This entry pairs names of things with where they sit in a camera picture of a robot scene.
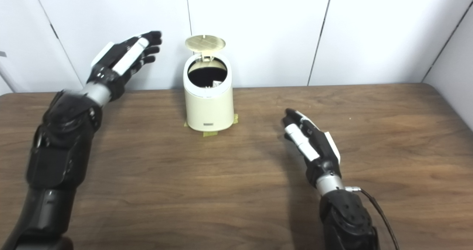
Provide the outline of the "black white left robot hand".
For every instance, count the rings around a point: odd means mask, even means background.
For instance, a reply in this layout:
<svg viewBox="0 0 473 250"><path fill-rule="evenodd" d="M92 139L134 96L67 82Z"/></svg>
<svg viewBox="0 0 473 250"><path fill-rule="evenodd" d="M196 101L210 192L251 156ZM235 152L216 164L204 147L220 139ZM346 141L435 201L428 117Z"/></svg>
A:
<svg viewBox="0 0 473 250"><path fill-rule="evenodd" d="M82 93L101 107L120 98L131 77L156 60L161 36L161 31L149 31L121 43L108 43L93 59Z"/></svg>

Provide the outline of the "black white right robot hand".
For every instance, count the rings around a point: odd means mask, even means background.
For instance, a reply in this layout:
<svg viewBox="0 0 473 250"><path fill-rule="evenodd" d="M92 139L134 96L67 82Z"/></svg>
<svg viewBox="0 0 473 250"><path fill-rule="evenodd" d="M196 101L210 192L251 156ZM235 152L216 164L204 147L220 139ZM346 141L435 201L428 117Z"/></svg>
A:
<svg viewBox="0 0 473 250"><path fill-rule="evenodd" d="M282 119L284 137L303 156L308 182L321 194L343 188L341 156L331 134L321 131L297 110L287 108L285 114Z"/></svg>

